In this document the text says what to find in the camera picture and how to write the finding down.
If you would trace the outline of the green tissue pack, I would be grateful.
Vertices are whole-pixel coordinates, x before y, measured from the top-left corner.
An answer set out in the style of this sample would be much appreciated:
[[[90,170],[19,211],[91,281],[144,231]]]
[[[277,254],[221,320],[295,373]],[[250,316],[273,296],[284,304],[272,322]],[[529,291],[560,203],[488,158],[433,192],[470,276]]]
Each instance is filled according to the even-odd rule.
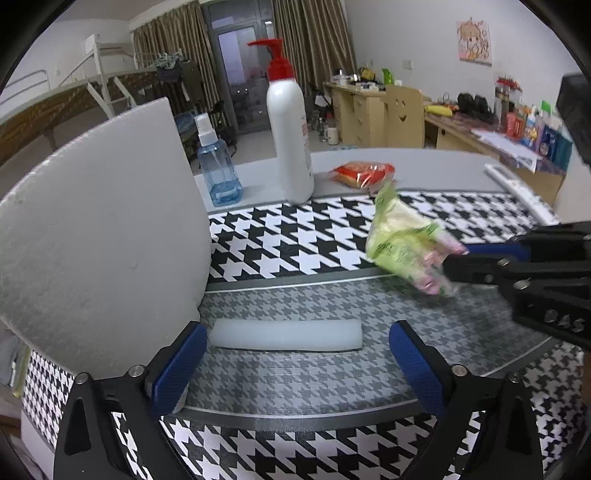
[[[453,296],[457,287],[444,274],[443,263],[468,249],[404,202],[392,182],[384,183],[377,193],[375,208],[366,241],[370,262],[427,295]]]

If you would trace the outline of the white remote control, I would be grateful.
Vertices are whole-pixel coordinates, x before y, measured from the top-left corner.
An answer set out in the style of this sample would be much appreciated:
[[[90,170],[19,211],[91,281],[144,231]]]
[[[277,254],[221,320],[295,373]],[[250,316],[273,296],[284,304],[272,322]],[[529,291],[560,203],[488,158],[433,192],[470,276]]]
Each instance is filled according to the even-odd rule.
[[[488,163],[485,165],[485,172],[506,191],[514,195],[539,224],[552,226],[561,222],[550,206],[505,166]]]

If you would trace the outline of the printed paper sheets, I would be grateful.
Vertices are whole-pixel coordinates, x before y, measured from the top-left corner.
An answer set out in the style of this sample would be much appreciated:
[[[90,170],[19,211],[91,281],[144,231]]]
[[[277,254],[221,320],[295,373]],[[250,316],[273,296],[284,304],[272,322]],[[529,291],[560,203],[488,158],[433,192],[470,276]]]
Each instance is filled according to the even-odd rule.
[[[515,142],[506,135],[497,132],[491,132],[482,129],[472,129],[471,133],[475,135],[481,142],[500,150],[502,153],[515,159],[523,168],[535,173],[538,168],[538,162],[542,157],[522,145]]]

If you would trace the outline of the anime girl poster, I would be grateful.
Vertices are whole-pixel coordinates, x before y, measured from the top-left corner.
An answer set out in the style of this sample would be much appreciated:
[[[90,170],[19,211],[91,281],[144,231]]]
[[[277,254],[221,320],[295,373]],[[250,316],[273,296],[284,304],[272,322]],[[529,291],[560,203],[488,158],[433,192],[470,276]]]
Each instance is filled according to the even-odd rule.
[[[473,19],[457,23],[459,59],[491,66],[492,47],[490,28],[486,21]]]

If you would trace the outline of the red snack packet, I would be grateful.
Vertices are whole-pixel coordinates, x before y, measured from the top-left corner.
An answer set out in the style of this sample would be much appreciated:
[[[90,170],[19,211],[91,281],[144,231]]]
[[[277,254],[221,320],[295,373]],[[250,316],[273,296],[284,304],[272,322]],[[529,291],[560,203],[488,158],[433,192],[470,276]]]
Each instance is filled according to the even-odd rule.
[[[342,185],[359,190],[378,190],[394,179],[396,169],[389,163],[353,161],[331,172],[331,178]]]

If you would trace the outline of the white foam strip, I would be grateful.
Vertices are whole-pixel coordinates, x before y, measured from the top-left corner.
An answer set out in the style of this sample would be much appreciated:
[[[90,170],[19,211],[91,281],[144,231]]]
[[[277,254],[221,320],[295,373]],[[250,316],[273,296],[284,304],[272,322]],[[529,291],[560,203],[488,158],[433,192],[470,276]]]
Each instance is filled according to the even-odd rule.
[[[360,320],[263,321],[219,319],[214,347],[249,351],[346,352],[363,348]]]

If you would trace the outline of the wooden desk with drawers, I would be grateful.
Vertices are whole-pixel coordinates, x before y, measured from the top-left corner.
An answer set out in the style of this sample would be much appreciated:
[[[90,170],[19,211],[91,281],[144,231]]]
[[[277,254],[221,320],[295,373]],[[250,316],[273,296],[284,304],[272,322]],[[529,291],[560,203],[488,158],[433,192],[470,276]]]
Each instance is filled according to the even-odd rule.
[[[557,199],[565,173],[546,158],[538,159],[536,166],[529,167],[523,158],[516,158],[497,148],[482,137],[487,132],[487,125],[480,121],[459,113],[451,117],[421,113],[409,127],[403,129],[411,136],[407,141],[394,131],[402,123],[388,119],[385,91],[376,92],[334,82],[325,83],[325,89],[331,92],[339,137],[346,145],[424,148],[432,144],[439,150],[479,153],[508,166],[549,205]]]

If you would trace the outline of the white foam box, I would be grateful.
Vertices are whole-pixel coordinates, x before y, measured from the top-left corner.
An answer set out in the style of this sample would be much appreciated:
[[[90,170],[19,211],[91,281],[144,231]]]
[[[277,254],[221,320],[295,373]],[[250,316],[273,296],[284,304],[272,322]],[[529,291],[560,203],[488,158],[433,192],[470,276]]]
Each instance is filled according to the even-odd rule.
[[[204,201],[169,103],[87,131],[1,202],[1,318],[72,373],[119,376],[198,318]]]

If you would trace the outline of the houndstooth table mat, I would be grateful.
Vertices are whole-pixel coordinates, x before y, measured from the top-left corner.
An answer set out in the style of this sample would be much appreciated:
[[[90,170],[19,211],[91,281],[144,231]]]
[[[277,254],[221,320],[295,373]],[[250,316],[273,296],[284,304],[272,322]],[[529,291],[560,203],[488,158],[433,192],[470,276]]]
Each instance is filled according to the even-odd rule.
[[[365,253],[374,214],[366,194],[211,214],[202,323],[264,347],[187,348],[186,403],[160,426],[194,478],[398,478],[436,423],[390,352],[399,320],[477,375],[523,374],[545,467],[574,447],[582,352],[515,324],[492,288],[429,296],[377,269]]]

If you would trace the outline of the white red pump bottle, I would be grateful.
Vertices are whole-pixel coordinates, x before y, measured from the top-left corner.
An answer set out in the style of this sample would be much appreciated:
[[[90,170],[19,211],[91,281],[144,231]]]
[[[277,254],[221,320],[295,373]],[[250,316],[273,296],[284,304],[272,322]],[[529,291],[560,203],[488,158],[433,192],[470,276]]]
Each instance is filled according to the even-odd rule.
[[[266,47],[270,51],[266,70],[269,81],[266,108],[279,163],[280,185],[288,203],[302,204],[315,190],[303,91],[297,83],[293,65],[283,55],[283,40],[256,40],[249,42],[249,47]]]

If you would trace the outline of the blue spray bottle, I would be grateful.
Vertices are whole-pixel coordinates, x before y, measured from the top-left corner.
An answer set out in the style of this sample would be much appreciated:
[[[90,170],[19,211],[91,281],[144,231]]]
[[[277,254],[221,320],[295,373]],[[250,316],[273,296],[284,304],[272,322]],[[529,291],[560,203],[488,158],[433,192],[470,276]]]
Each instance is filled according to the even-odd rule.
[[[242,200],[242,184],[235,172],[226,143],[217,136],[207,113],[194,118],[199,139],[197,159],[211,202],[215,207]]]

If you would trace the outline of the right brown curtain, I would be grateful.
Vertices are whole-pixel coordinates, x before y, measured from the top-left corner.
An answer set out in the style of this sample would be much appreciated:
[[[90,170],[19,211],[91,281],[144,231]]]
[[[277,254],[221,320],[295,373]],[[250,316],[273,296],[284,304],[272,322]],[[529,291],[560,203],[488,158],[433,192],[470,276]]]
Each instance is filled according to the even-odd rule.
[[[351,36],[342,2],[338,0],[273,0],[276,37],[294,66],[295,79],[308,93],[308,86],[322,87],[342,69],[356,71]]]

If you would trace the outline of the brown curtain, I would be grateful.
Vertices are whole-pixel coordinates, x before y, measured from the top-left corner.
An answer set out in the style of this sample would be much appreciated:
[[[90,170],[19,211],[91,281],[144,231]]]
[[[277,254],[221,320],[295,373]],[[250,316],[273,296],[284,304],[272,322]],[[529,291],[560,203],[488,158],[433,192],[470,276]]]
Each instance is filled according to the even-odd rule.
[[[308,93],[308,86],[322,87],[342,69],[356,71],[351,36],[342,2],[338,0],[273,0],[276,37],[294,66],[295,79]]]
[[[138,62],[147,65],[150,54],[172,54],[181,51],[185,59],[197,66],[204,88],[205,110],[221,100],[215,61],[208,36],[204,12],[198,1],[184,3],[153,20],[131,29]]]

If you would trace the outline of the glass balcony door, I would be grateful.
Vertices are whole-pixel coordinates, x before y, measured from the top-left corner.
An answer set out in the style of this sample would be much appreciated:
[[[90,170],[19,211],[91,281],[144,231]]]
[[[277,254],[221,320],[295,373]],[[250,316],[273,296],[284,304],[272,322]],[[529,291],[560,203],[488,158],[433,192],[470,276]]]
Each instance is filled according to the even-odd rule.
[[[270,53],[249,44],[274,36],[270,1],[208,1],[201,7],[232,127],[239,135],[269,129]]]

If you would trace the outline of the left brown curtain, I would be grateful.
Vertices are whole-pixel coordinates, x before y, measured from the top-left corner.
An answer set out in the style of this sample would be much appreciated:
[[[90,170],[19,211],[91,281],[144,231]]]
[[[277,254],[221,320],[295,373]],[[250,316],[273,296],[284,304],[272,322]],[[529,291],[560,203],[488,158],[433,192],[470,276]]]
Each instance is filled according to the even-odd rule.
[[[172,54],[181,51],[185,59],[197,66],[204,88],[205,110],[221,100],[215,61],[208,36],[204,12],[198,1],[184,3],[153,20],[131,29],[138,62],[147,65],[150,54]]]

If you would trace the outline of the metal bunk bed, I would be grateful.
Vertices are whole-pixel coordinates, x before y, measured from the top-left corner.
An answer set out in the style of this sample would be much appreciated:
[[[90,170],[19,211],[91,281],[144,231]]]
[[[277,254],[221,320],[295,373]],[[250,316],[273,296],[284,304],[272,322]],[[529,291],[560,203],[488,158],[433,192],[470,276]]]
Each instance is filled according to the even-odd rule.
[[[103,58],[119,55],[137,60],[138,54],[126,43],[105,43],[93,35],[87,39],[87,52],[64,76],[59,84],[1,117],[1,163],[6,164],[40,136],[55,145],[53,131],[58,126],[95,108],[106,118],[115,116],[116,105],[123,102],[129,108],[137,106],[139,92],[159,79],[158,72],[172,67],[182,59],[182,53],[150,54],[144,68],[108,72]]]

